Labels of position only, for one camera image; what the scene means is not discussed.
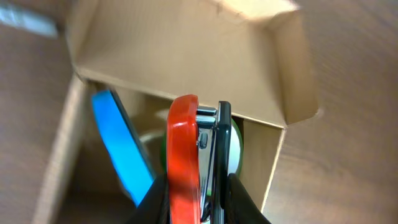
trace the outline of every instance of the cardboard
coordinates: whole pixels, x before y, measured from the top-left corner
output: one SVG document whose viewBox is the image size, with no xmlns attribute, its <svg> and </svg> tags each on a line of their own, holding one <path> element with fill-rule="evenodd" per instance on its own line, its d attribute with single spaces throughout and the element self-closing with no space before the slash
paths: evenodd
<svg viewBox="0 0 398 224">
<path fill-rule="evenodd" d="M 74 79 L 91 80 L 83 82 L 87 89 L 98 86 L 93 82 L 117 89 L 140 134 L 165 129 L 160 111 L 180 95 L 196 94 L 201 105 L 214 107 L 229 101 L 244 139 L 240 179 L 264 208 L 287 125 L 318 109 L 298 6 L 283 0 L 79 1 L 67 34 Z M 80 146 L 72 150 L 80 152 L 77 160 L 67 161 L 70 148 L 54 146 L 34 223 L 121 223 L 131 215 L 92 118 L 84 136 L 71 139 Z M 154 163 L 159 144 L 148 146 Z M 72 180 L 57 160 L 63 167 L 77 161 Z M 65 180 L 54 184 L 58 179 Z M 95 212 L 111 204 L 120 206 Z"/>
</svg>

